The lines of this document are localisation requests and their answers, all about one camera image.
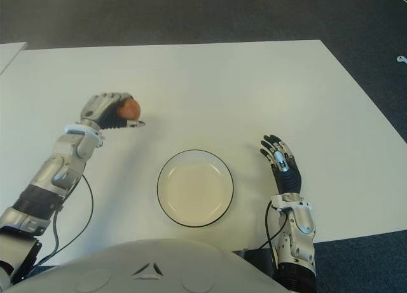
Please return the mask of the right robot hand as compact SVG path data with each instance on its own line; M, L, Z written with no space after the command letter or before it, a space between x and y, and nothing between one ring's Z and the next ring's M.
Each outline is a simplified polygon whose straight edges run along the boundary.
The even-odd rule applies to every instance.
M301 191L301 174L287 144L275 135L264 135L260 153L269 161L279 194Z

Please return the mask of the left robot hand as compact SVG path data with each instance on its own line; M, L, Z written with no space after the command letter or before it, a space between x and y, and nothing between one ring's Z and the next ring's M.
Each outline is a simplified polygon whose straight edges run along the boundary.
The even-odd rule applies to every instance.
M140 116L140 105L131 94L101 93L92 96L85 104L79 123L96 130L139 128L146 125Z

